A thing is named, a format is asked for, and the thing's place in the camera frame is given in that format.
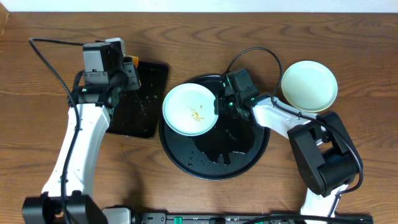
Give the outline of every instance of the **white wall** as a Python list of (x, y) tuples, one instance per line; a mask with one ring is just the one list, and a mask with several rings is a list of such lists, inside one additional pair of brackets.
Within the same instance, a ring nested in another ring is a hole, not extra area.
[(398, 0), (0, 0), (40, 12), (398, 12)]

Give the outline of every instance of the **black round tray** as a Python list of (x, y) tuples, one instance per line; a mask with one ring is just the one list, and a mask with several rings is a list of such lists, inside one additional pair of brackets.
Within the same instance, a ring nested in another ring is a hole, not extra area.
[[(220, 75), (205, 75), (187, 83), (203, 85), (215, 95), (224, 88)], [(229, 179), (249, 170), (266, 150), (269, 134), (269, 128), (252, 121), (220, 115), (207, 133), (188, 137), (173, 131), (163, 116), (159, 119), (160, 141), (174, 164), (208, 180)]]

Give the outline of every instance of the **plate with food residue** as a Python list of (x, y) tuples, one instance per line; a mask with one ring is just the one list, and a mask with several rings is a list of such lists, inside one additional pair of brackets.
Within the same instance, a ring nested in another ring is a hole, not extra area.
[(163, 117), (175, 132), (197, 136), (209, 131), (217, 122), (216, 96), (206, 87), (186, 83), (173, 88), (163, 102)]

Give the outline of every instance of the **green component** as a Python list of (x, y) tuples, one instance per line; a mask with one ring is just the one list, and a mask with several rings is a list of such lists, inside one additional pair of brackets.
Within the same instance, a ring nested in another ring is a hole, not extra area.
[(182, 217), (174, 217), (174, 224), (182, 224)]

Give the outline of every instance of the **wooden table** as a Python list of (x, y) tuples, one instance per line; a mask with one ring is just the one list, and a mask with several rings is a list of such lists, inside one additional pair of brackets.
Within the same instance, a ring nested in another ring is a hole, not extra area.
[[(237, 53), (253, 46), (273, 50), (284, 69), (300, 60), (326, 65), (339, 85), (330, 109), (342, 118), (365, 174), (363, 186), (344, 195), (337, 211), (398, 222), (397, 14), (11, 13), (0, 41), (1, 223), (22, 222), (22, 203), (40, 195), (67, 127), (66, 95), (29, 37), (74, 42), (122, 37), (129, 54), (170, 65), (166, 92), (197, 75), (223, 72)], [(72, 84), (83, 68), (81, 48), (39, 47)], [(243, 66), (262, 91), (273, 89), (278, 68), (270, 55), (251, 52), (234, 67)], [(94, 187), (100, 207), (127, 204), (180, 213), (297, 212), (305, 191), (288, 140), (274, 132), (252, 169), (223, 181), (181, 171), (158, 134), (151, 140), (106, 134)]]

